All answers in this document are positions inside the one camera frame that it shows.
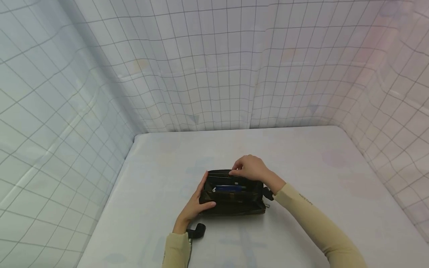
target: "arm sleeve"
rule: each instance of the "arm sleeve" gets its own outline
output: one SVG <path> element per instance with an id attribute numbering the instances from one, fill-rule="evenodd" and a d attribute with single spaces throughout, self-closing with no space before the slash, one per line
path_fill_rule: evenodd
<path id="1" fill-rule="evenodd" d="M 366 268 L 365 260 L 345 233 L 292 186 L 286 184 L 274 198 L 325 254 L 331 268 Z"/>
<path id="2" fill-rule="evenodd" d="M 182 235 L 169 234 L 165 242 L 162 268 L 186 268 L 190 257 L 190 247 L 187 232 Z"/>

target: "wrist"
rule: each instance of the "wrist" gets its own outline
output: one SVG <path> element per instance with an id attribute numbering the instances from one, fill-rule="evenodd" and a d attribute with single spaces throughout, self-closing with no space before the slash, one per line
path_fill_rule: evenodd
<path id="1" fill-rule="evenodd" d="M 173 233 L 178 234 L 178 235 L 182 235 L 182 234 L 186 233 L 186 229 L 187 229 L 189 223 L 190 223 L 189 220 L 183 219 L 179 216 L 176 220 L 176 223 L 174 224 Z"/>
<path id="2" fill-rule="evenodd" d="M 263 183 L 276 195 L 285 186 L 286 182 L 272 171 L 267 173 Z"/>

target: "black wallet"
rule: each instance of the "black wallet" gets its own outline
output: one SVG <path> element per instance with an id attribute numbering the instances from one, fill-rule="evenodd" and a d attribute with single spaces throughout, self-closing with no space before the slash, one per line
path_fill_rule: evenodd
<path id="1" fill-rule="evenodd" d="M 238 216 L 264 214 L 262 196 L 273 200 L 272 192 L 260 181 L 229 175 L 230 169 L 211 170 L 199 198 L 199 203 L 215 201 L 214 208 L 202 215 Z"/>

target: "grid-patterned wall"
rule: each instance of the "grid-patterned wall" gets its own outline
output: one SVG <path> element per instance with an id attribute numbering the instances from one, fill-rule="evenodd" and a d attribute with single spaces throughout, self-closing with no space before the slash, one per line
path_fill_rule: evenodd
<path id="1" fill-rule="evenodd" d="M 71 268 L 135 133 L 57 1 L 0 1 L 0 267 Z"/>
<path id="2" fill-rule="evenodd" d="M 429 242 L 428 7 L 75 0 L 68 10 L 141 128 L 338 125 Z"/>

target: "white mattress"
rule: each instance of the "white mattress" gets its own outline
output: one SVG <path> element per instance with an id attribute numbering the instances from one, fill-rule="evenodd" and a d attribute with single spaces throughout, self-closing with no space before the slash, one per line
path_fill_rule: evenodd
<path id="1" fill-rule="evenodd" d="M 428 267 L 428 245 L 335 126 L 136 136 L 78 267 L 160 267 L 166 236 L 204 171 L 231 168 L 243 154 L 261 157 L 337 223 L 369 267 Z M 294 218 L 266 202 L 264 215 L 199 219 L 207 230 L 189 267 L 328 267 Z"/>

